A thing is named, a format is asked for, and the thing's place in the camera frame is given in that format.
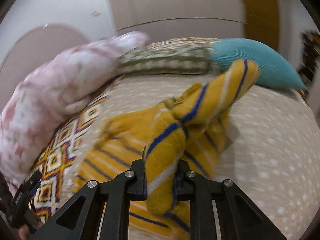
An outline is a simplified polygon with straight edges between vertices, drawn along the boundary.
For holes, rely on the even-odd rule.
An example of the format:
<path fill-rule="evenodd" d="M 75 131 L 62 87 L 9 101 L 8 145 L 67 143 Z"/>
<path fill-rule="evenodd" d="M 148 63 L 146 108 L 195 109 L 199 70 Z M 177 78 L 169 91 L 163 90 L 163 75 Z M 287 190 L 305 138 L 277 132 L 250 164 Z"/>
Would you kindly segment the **person left hand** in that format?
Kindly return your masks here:
<path fill-rule="evenodd" d="M 29 228 L 26 224 L 22 225 L 19 229 L 18 229 L 18 236 L 21 240 L 28 240 L 29 239 Z"/>

